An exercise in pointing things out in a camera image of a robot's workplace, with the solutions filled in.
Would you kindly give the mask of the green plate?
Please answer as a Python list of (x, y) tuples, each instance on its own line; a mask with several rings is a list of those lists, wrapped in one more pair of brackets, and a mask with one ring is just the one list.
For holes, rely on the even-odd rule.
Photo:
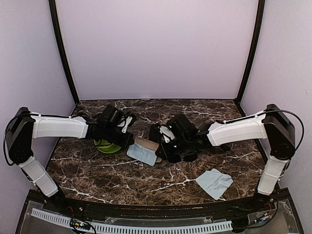
[(118, 145), (115, 145), (113, 143), (110, 143), (106, 140), (94, 140), (95, 147), (104, 154), (114, 154), (121, 150), (121, 147)]

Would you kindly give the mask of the black quilted glasses case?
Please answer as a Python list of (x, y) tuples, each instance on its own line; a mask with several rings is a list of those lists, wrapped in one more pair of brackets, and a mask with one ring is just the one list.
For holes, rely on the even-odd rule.
[(155, 142), (155, 143), (161, 142), (162, 134), (160, 133), (160, 124), (159, 123), (151, 125), (150, 130), (149, 130), (148, 139), (150, 141)]

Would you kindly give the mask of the black corner frame post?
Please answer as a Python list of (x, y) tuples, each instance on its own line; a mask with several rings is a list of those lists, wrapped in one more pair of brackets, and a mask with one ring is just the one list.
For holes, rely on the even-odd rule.
[(55, 35), (55, 39), (56, 39), (56, 43), (58, 47), (58, 53), (60, 56), (61, 64), (64, 70), (64, 74), (66, 77), (66, 81), (67, 81), (72, 99), (75, 105), (77, 105), (80, 102), (80, 100), (79, 100), (78, 93), (74, 84), (74, 79), (71, 74), (69, 62), (68, 62), (66, 51), (65, 51), (65, 46), (64, 46), (60, 22), (59, 22), (58, 10), (57, 10), (57, 2), (55, 0), (49, 0), (48, 3), (49, 3), (50, 15), (51, 15), (54, 35)]
[(241, 104), (244, 93), (247, 88), (248, 80), (251, 74), (254, 58), (256, 55), (256, 50), (258, 46), (258, 41), (260, 37), (260, 32), (261, 32), (261, 26), (262, 26), (262, 21), (263, 21), (263, 16), (264, 16), (264, 10), (265, 10), (265, 0), (259, 0), (257, 4), (257, 11), (256, 11), (256, 17), (255, 17), (255, 23), (253, 27), (253, 35), (252, 35), (252, 40), (249, 48), (249, 53), (246, 61), (246, 66), (244, 69), (244, 73), (242, 76), (241, 84), (237, 93), (237, 96), (235, 98), (235, 101), (238, 105)]

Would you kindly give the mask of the black corner frame post right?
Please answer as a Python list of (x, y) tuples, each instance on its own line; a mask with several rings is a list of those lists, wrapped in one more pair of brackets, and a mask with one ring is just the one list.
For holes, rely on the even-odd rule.
[(252, 35), (252, 40), (249, 48), (249, 53), (246, 61), (246, 66), (244, 69), (244, 73), (242, 76), (241, 84), (237, 93), (237, 96), (235, 98), (235, 101), (238, 105), (241, 104), (244, 93), (247, 88), (248, 80), (251, 74), (254, 58), (256, 55), (256, 50), (258, 46), (258, 41), (260, 37), (260, 32), (261, 32), (261, 26), (262, 26), (262, 21), (263, 21), (263, 16), (264, 16), (264, 10), (265, 10), (265, 0), (259, 0), (257, 4), (257, 11), (256, 11), (256, 17), (255, 17), (255, 23), (253, 27), (253, 35)]

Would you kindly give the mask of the black corner frame post left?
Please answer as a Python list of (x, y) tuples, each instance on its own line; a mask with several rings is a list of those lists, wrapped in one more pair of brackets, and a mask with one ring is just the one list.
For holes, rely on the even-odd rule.
[(50, 15), (51, 15), (54, 35), (55, 35), (55, 39), (56, 39), (56, 43), (58, 47), (58, 53), (60, 56), (61, 64), (64, 70), (64, 74), (66, 77), (66, 81), (67, 81), (72, 99), (75, 105), (77, 105), (80, 102), (80, 100), (79, 100), (78, 93), (74, 84), (74, 79), (71, 74), (69, 62), (68, 62), (66, 51), (65, 51), (65, 46), (64, 46), (60, 22), (59, 22), (58, 10), (57, 10), (57, 2), (55, 0), (49, 0), (48, 3), (49, 3)]

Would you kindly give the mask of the blue cleaning cloth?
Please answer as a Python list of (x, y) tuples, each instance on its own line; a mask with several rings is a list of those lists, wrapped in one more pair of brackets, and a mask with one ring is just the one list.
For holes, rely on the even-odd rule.
[(136, 143), (129, 146), (127, 156), (142, 163), (148, 164), (149, 166), (154, 166), (157, 159), (155, 151), (152, 151)]
[(205, 171), (195, 181), (214, 200), (219, 200), (233, 183), (230, 175), (217, 169)]

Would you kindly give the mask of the plaid brown glasses case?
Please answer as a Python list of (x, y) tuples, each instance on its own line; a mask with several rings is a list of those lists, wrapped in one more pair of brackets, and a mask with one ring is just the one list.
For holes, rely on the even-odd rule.
[[(150, 141), (150, 140), (147, 140), (147, 139), (143, 139), (143, 138), (136, 138), (135, 139), (135, 143), (139, 144), (139, 145), (141, 145), (141, 146), (143, 146), (145, 148), (148, 148), (148, 149), (150, 149), (152, 151), (155, 151), (155, 154), (156, 154), (156, 150), (159, 147), (158, 143), (155, 143), (153, 141)], [(162, 159), (157, 156), (156, 163), (160, 163), (161, 161), (162, 161)]]

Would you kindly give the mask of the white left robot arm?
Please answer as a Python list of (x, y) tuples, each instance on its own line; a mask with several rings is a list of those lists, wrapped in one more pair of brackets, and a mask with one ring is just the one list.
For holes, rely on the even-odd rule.
[(131, 112), (124, 113), (112, 105), (107, 105), (94, 117), (39, 114), (21, 107), (5, 128), (4, 158), (8, 166), (19, 166), (43, 195), (50, 197), (50, 205), (63, 213), (69, 208), (69, 202), (60, 195), (61, 189), (34, 156), (33, 139), (71, 137), (96, 142), (106, 140), (126, 149), (134, 143), (134, 135), (128, 132), (128, 128), (136, 119)]

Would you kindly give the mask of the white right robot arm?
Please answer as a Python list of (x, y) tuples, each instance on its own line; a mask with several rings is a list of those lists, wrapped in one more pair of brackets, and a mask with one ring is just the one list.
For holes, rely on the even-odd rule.
[(295, 140), (295, 126), (287, 115), (297, 115), (279, 109), (275, 104), (256, 114), (232, 120), (213, 121), (197, 128), (184, 114), (156, 127), (159, 146), (156, 156), (171, 163), (193, 161), (199, 151), (228, 143), (251, 139), (267, 139), (270, 145), (264, 172), (258, 183), (258, 193), (249, 200), (249, 208), (260, 211), (268, 203), (276, 183), (301, 145)]

